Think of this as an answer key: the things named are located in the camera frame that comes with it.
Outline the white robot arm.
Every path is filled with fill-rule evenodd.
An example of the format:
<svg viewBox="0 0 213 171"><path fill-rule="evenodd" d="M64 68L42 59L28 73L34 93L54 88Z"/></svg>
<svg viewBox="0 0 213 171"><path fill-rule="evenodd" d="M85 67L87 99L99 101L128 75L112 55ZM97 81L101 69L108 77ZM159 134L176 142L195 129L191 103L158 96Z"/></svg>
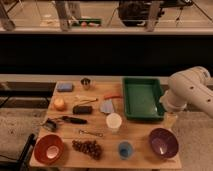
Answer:
<svg viewBox="0 0 213 171"><path fill-rule="evenodd" d="M159 102L166 110L163 125L171 129L178 112L190 103L213 118L213 90L207 87L211 80L209 71L201 66L176 72L168 78L169 89L160 97Z"/></svg>

